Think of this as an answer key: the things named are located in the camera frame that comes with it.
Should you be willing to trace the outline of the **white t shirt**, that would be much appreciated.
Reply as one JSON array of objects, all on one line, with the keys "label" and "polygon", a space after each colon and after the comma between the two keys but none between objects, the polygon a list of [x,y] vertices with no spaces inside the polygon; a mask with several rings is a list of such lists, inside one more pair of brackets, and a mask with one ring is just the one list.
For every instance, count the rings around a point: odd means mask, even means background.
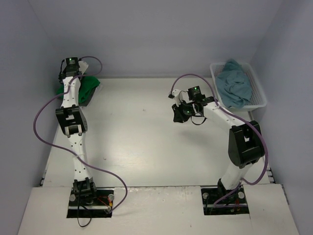
[{"label": "white t shirt", "polygon": [[103,85],[102,85],[102,84],[100,84],[99,86],[97,86],[97,87],[95,88],[95,90],[94,90],[94,94],[99,93],[99,92],[102,90],[102,88],[103,88]]}]

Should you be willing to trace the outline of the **grey t shirt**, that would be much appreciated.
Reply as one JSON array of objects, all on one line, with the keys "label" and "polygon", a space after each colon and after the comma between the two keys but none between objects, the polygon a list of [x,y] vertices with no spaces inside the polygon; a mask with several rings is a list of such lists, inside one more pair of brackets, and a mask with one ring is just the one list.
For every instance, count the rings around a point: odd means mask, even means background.
[{"label": "grey t shirt", "polygon": [[93,88],[89,91],[89,93],[86,93],[82,96],[81,100],[79,101],[79,106],[87,107],[88,104],[91,102],[95,92],[98,90],[98,88]]}]

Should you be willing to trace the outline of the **green t shirt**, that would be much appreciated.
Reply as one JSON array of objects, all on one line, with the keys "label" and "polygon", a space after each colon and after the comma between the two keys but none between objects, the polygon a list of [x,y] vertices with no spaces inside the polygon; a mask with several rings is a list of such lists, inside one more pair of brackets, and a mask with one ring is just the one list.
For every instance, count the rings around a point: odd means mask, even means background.
[{"label": "green t shirt", "polygon": [[79,101],[82,96],[100,85],[100,81],[94,76],[83,76],[75,78],[73,81],[72,79],[73,76],[63,79],[62,85],[57,91],[57,95],[65,93],[68,90],[68,86],[70,86],[70,91],[65,97],[63,95],[58,97],[58,99],[63,102],[62,106],[64,107],[70,107],[73,105],[79,106]]}]

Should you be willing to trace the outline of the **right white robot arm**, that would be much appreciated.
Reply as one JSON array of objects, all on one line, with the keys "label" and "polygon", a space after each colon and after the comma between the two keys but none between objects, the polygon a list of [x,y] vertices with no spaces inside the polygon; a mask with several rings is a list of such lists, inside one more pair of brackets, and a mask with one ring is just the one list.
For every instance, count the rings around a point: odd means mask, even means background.
[{"label": "right white robot arm", "polygon": [[226,111],[214,97],[202,94],[198,86],[188,89],[189,102],[183,99],[182,93],[175,89],[168,95],[175,102],[172,105],[174,122],[185,123],[193,117],[203,117],[228,134],[227,152],[230,163],[218,181],[218,199],[213,204],[217,208],[227,208],[227,201],[237,192],[248,170],[266,154],[260,126],[255,121],[247,122]]}]

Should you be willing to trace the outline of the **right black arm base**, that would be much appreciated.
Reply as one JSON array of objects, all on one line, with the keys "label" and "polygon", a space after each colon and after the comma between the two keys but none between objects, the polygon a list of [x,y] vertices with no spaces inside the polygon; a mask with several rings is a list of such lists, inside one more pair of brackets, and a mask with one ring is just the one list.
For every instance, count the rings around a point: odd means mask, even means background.
[{"label": "right black arm base", "polygon": [[249,214],[243,186],[240,186],[235,193],[219,201],[214,206],[214,203],[220,198],[221,195],[217,188],[201,188],[203,214],[205,216]]}]

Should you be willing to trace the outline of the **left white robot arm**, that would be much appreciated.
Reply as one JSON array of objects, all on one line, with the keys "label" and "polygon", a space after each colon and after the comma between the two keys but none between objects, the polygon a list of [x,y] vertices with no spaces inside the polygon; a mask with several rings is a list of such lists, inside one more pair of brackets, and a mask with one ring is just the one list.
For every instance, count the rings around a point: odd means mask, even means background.
[{"label": "left white robot arm", "polygon": [[60,78],[64,86],[62,105],[56,109],[56,117],[63,134],[67,137],[70,149],[74,152],[74,182],[72,194],[77,204],[93,205],[98,199],[93,177],[82,161],[87,162],[85,133],[87,120],[79,107],[80,77],[88,68],[77,57],[65,59],[66,67],[61,70]]}]

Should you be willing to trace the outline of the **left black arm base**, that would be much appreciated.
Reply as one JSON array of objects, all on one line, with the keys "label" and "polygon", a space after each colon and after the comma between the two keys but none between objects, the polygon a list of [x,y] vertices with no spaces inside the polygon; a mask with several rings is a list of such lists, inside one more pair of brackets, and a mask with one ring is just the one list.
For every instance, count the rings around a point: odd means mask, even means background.
[{"label": "left black arm base", "polygon": [[74,194],[72,189],[69,195],[67,207],[67,219],[76,219],[78,225],[83,228],[90,224],[94,218],[111,218],[114,206],[114,189],[98,188],[96,197],[87,199]]}]

